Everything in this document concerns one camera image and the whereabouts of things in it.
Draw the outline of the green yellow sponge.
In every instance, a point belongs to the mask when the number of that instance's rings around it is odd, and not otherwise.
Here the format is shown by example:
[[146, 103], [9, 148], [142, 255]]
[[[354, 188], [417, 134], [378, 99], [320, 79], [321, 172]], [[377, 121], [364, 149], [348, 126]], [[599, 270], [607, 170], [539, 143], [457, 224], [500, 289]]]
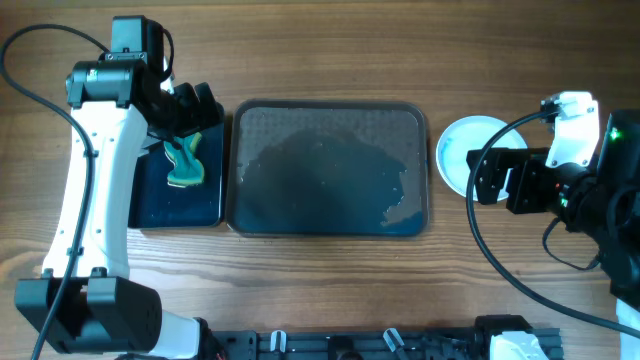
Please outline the green yellow sponge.
[[169, 186], [186, 188], [204, 183], [205, 169], [196, 157], [202, 134], [196, 132], [184, 138], [176, 137], [173, 142], [163, 144], [165, 156], [173, 164], [167, 175]]

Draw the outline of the white plate stained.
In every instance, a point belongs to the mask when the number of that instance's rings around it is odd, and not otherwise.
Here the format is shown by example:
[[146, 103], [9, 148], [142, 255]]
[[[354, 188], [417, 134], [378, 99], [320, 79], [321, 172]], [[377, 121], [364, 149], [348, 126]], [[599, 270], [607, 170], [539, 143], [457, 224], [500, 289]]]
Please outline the white plate stained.
[[481, 149], [506, 123], [494, 117], [472, 115], [461, 118], [442, 133], [436, 146], [436, 165], [445, 183], [462, 197], [469, 178], [467, 153]]

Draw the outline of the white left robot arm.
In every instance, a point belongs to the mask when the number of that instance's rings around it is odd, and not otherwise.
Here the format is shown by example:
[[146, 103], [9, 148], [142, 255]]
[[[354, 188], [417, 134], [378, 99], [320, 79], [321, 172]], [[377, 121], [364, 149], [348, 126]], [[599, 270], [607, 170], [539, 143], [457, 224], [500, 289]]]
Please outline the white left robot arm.
[[138, 153], [150, 129], [185, 136], [191, 105], [169, 72], [142, 60], [79, 62], [67, 80], [74, 128], [63, 210], [38, 279], [19, 281], [21, 314], [61, 354], [223, 359], [205, 320], [163, 309], [129, 278], [127, 227]]

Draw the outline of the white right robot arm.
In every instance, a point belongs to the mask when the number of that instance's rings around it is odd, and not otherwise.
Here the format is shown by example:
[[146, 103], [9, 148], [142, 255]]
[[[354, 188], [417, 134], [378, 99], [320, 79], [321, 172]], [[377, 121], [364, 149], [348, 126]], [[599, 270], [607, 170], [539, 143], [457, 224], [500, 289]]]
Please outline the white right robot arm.
[[[552, 159], [548, 148], [508, 149], [496, 143], [508, 132], [536, 118], [549, 120], [560, 111], [545, 106], [501, 128], [480, 149], [467, 155], [470, 175], [466, 211], [471, 233], [486, 259], [513, 287], [539, 304], [577, 320], [614, 330], [620, 335], [620, 356], [639, 356], [639, 112], [610, 114], [599, 158], [595, 163]], [[551, 212], [550, 223], [583, 233], [598, 246], [590, 267], [600, 267], [617, 299], [616, 321], [590, 315], [554, 302], [518, 280], [491, 253], [484, 241], [474, 204], [494, 204], [501, 186], [507, 188], [507, 208], [514, 214]]]

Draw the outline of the black water tray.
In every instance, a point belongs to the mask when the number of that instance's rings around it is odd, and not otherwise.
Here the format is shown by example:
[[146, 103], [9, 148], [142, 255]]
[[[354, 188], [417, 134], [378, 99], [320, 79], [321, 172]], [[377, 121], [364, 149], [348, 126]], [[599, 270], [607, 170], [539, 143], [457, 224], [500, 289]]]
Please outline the black water tray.
[[202, 132], [196, 157], [204, 182], [186, 188], [170, 186], [173, 164], [157, 147], [137, 160], [128, 227], [131, 229], [216, 226], [224, 210], [225, 125]]

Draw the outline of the dark grey serving tray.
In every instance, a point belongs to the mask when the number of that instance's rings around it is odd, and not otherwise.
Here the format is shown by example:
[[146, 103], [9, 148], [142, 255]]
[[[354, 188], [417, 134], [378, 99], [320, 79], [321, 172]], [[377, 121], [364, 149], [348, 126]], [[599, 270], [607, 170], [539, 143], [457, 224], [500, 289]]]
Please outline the dark grey serving tray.
[[254, 237], [417, 236], [427, 134], [407, 102], [248, 100], [233, 116], [226, 222]]

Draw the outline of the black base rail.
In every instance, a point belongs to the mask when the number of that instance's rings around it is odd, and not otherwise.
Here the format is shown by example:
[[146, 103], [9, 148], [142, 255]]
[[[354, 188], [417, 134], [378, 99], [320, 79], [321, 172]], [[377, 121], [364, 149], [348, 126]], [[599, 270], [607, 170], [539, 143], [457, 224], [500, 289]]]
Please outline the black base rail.
[[214, 360], [453, 360], [505, 359], [490, 351], [491, 336], [477, 327], [422, 331], [285, 332], [216, 331]]

